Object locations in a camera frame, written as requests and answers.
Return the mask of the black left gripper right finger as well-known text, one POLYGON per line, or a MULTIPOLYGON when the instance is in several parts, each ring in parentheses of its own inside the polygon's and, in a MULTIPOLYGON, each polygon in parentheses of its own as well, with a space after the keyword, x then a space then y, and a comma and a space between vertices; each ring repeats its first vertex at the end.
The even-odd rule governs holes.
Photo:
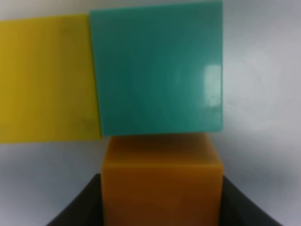
POLYGON ((220 210, 221 226, 280 226, 275 219, 223 177, 220 210))

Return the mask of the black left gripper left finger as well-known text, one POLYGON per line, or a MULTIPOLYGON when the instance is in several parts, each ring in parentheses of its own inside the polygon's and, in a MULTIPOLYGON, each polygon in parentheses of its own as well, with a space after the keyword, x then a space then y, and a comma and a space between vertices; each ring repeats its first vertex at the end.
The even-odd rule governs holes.
POLYGON ((101 175, 96 174, 49 226, 102 226, 101 175))

